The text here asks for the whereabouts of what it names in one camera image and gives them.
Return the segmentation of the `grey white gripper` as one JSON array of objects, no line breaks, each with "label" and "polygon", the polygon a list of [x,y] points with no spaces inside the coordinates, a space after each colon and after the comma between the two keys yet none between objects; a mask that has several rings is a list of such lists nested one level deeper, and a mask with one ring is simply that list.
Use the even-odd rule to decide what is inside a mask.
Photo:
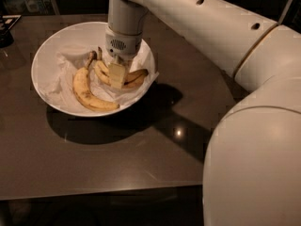
[{"label": "grey white gripper", "polygon": [[110,84],[115,89],[121,89],[126,72],[131,70],[133,58],[138,54],[141,46],[141,35],[124,35],[113,31],[109,26],[105,29],[105,48],[113,57],[110,63]]}]

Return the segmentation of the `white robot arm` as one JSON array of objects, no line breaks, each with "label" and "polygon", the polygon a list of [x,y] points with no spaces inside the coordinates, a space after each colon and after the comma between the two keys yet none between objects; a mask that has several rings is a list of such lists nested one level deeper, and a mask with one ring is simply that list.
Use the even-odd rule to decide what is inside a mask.
[{"label": "white robot arm", "polygon": [[204,226],[301,226],[300,34],[223,0],[128,1],[249,92],[208,145]]}]

